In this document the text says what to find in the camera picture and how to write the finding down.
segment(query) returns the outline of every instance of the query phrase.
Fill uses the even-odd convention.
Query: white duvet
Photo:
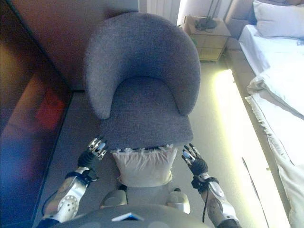
[[[250,94],[261,89],[304,116],[304,61],[271,67],[256,76],[247,87]]]
[[[290,202],[292,228],[304,227],[304,62],[271,67],[247,87]]]

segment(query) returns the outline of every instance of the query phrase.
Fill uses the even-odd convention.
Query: gray wall
[[[73,90],[82,90],[85,48],[97,24],[138,11],[138,0],[9,0]]]

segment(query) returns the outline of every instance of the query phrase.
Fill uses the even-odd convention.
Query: cushion
[[[263,37],[304,37],[304,8],[266,4],[254,0],[257,30]]]
[[[110,150],[178,146],[193,138],[189,118],[180,115],[170,89],[152,77],[129,78],[118,86],[100,134]]]
[[[120,171],[118,180],[128,187],[156,187],[172,179],[171,167],[177,148],[173,145],[158,149],[126,148],[112,151]]]

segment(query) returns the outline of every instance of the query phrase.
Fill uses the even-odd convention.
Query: bed
[[[227,61],[293,228],[304,227],[303,4],[234,0],[225,19]]]

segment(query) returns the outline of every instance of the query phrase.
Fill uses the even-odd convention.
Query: white pillow
[[[130,148],[112,151],[120,171],[118,180],[128,187],[156,187],[167,184],[172,179],[171,167],[177,148],[173,145],[159,149]]]
[[[304,8],[253,1],[256,28],[263,37],[304,37]]]

